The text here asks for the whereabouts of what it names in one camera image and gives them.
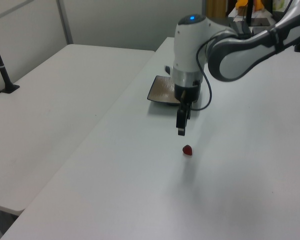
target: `strawberry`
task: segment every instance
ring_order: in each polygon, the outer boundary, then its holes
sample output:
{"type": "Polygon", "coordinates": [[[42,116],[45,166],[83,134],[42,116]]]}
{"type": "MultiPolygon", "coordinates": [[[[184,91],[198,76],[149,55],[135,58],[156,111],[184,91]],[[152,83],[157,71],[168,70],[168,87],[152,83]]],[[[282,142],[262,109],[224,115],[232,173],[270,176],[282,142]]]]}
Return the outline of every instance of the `strawberry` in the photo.
{"type": "Polygon", "coordinates": [[[189,155],[189,156],[192,156],[192,148],[189,146],[189,145],[185,145],[183,148],[182,148],[182,151],[185,155],[189,155]]]}

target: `black stand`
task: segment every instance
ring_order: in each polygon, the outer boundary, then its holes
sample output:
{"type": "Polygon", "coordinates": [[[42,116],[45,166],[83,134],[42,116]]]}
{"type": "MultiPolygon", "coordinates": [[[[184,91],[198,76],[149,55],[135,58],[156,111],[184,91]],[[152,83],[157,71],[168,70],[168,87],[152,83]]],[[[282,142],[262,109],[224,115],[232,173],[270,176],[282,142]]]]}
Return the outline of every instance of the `black stand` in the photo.
{"type": "Polygon", "coordinates": [[[268,27],[270,22],[266,18],[252,18],[252,9],[254,7],[254,0],[248,0],[246,10],[246,23],[249,27],[268,27]]]}
{"type": "Polygon", "coordinates": [[[2,75],[3,81],[5,83],[5,88],[1,91],[2,93],[10,94],[20,88],[18,85],[14,85],[9,78],[6,67],[0,55],[0,73],[2,75]]]}

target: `orange object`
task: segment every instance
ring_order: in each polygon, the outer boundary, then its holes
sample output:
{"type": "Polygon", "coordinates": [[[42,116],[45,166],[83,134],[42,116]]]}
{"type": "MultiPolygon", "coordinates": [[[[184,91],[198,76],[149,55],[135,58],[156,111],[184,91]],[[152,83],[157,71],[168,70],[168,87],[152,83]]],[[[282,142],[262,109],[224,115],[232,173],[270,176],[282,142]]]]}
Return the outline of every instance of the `orange object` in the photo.
{"type": "MultiPolygon", "coordinates": [[[[238,0],[235,4],[235,8],[239,9],[240,7],[246,7],[248,4],[248,0],[238,0]]],[[[265,8],[262,4],[261,0],[253,0],[254,10],[259,11],[265,8]]]]}

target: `white tabletop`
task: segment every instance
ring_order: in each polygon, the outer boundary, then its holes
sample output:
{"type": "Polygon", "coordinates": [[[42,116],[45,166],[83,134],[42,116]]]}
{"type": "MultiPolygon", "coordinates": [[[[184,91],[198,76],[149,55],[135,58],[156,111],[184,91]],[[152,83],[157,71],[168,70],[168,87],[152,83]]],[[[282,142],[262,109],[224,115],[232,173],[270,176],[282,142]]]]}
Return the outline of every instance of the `white tabletop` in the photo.
{"type": "Polygon", "coordinates": [[[29,205],[153,54],[68,45],[0,94],[0,210],[29,205]]]}
{"type": "Polygon", "coordinates": [[[206,66],[185,137],[147,100],[173,59],[168,38],[2,240],[300,239],[300,53],[228,83],[206,66]]]}

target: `black clamp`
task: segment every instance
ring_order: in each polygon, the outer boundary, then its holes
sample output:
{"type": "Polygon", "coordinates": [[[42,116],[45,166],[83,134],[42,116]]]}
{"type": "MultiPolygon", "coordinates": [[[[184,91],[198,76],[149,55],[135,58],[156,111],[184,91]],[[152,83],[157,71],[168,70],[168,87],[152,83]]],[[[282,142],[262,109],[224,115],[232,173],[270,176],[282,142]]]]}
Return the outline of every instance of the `black clamp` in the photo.
{"type": "Polygon", "coordinates": [[[283,52],[285,50],[283,37],[280,36],[280,33],[277,31],[275,27],[268,30],[268,32],[270,34],[270,38],[275,48],[275,54],[283,52]]]}

